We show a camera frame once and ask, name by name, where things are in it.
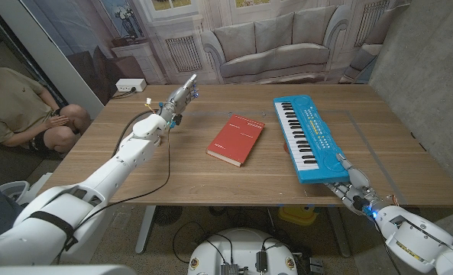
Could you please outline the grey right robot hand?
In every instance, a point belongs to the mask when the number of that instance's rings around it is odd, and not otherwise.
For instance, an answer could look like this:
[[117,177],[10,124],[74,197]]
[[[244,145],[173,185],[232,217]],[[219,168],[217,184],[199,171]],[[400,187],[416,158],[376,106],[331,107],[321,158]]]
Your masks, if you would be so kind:
[[370,180],[358,168],[341,154],[336,155],[337,160],[348,172],[347,182],[326,183],[325,185],[343,202],[343,204],[357,215],[366,215],[375,218],[384,207],[390,206],[389,202],[382,200],[370,186]]

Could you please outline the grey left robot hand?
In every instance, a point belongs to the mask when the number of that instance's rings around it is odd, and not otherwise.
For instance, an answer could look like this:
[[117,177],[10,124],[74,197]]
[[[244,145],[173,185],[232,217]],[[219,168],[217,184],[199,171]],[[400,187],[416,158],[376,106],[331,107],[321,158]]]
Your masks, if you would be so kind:
[[193,74],[181,87],[172,92],[163,104],[159,114],[166,122],[171,122],[174,117],[180,115],[186,106],[199,96],[196,77],[197,75]]

